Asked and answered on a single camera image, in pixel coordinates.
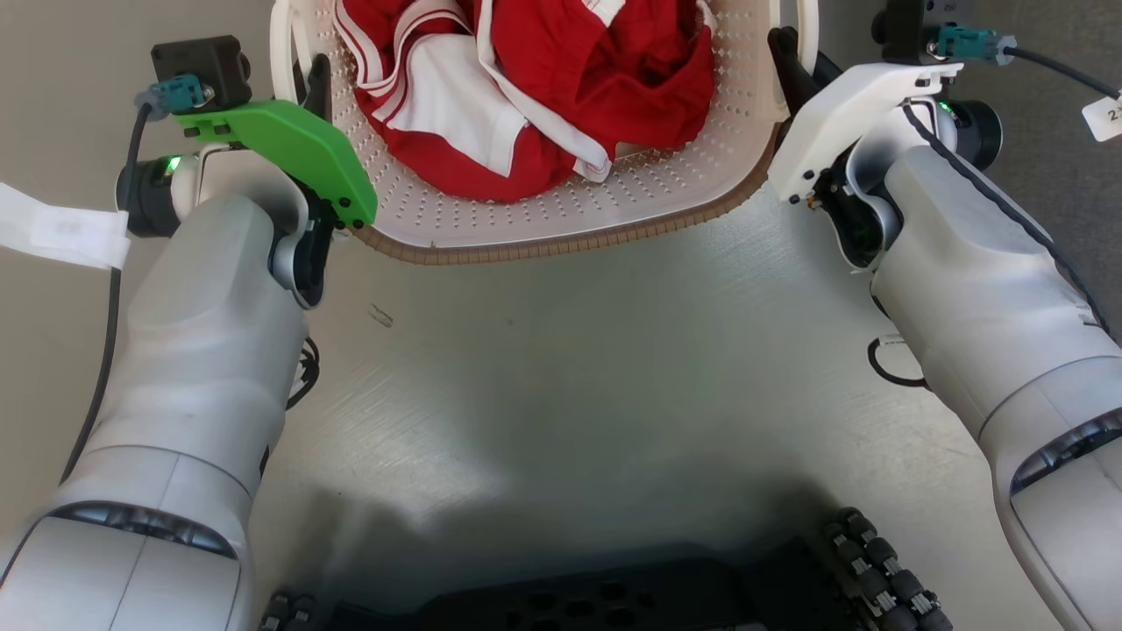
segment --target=laundry basket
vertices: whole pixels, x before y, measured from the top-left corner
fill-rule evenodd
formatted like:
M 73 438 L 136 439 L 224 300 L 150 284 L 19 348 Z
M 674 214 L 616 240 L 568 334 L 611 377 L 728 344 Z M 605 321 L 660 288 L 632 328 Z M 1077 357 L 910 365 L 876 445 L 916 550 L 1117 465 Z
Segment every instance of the laundry basket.
M 370 247 L 427 265 L 511 260 L 605 247 L 708 221 L 736 208 L 766 180 L 774 132 L 785 118 L 767 30 L 772 0 L 710 0 L 717 89 L 705 128 L 680 150 L 647 149 L 616 159 L 603 184 L 573 175 L 513 204 L 445 195 L 386 152 L 353 95 L 356 66 L 335 35 L 334 0 L 277 0 L 272 70 L 277 98 L 295 98 L 295 48 L 302 68 L 331 61 L 335 127 L 350 138 L 378 193 Z

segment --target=hole in black base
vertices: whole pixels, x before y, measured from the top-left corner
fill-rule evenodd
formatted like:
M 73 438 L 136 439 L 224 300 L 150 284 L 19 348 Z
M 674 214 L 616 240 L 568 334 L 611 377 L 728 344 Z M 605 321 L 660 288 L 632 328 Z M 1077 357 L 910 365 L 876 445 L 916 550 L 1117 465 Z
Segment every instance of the hole in black base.
M 569 618 L 587 618 L 594 613 L 596 605 L 591 601 L 573 601 L 564 607 L 564 614 Z
M 600 585 L 600 597 L 605 601 L 622 601 L 627 595 L 627 588 L 623 583 L 611 582 Z
M 530 606 L 537 611 L 548 611 L 553 609 L 558 602 L 557 596 L 548 592 L 539 592 L 533 596 L 530 596 Z
M 604 616 L 604 622 L 608 627 L 614 629 L 622 629 L 625 627 L 632 627 L 635 624 L 635 614 L 631 610 L 625 607 L 616 607 L 608 612 L 608 615 Z

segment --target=red and white garment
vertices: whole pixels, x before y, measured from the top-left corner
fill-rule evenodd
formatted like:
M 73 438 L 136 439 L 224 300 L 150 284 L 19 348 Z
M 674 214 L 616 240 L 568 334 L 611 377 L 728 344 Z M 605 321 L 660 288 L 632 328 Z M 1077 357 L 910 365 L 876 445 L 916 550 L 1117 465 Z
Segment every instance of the red and white garment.
M 678 147 L 705 125 L 716 28 L 706 0 L 476 2 L 480 60 L 497 56 L 526 98 L 613 157 L 617 143 Z
M 607 152 L 480 63 L 453 0 L 337 0 L 356 98 L 389 152 L 436 189 L 503 202 L 573 171 L 603 181 Z

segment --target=basket rim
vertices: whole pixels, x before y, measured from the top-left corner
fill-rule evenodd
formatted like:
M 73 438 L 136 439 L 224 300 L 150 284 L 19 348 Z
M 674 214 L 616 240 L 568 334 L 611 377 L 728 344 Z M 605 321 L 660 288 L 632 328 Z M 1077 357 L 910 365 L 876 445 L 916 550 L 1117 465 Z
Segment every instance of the basket rim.
M 775 139 L 780 126 L 772 126 L 767 144 L 755 166 L 728 192 L 711 202 L 689 210 L 682 210 L 664 217 L 647 219 L 636 223 L 581 232 L 567 237 L 553 237 L 536 241 L 524 241 L 507 245 L 478 247 L 420 247 L 405 244 L 380 232 L 374 226 L 360 230 L 351 230 L 364 244 L 381 254 L 413 263 L 416 265 L 471 265 L 479 263 L 498 263 L 502 260 L 519 260 L 524 258 L 541 258 L 572 252 L 582 252 L 601 247 L 636 241 L 646 237 L 673 232 L 690 226 L 703 223 L 728 213 L 748 200 L 767 181 L 767 168 L 775 155 Z

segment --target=green plastic part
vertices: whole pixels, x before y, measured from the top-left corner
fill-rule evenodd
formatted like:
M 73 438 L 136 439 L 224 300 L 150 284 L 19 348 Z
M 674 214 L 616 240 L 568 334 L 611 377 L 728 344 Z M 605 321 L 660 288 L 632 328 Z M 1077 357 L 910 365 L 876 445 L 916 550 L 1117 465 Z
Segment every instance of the green plastic part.
M 184 129 L 197 129 L 201 143 L 241 143 L 252 149 L 330 201 L 347 226 L 374 223 L 378 195 L 350 140 L 296 103 L 258 101 L 175 118 Z

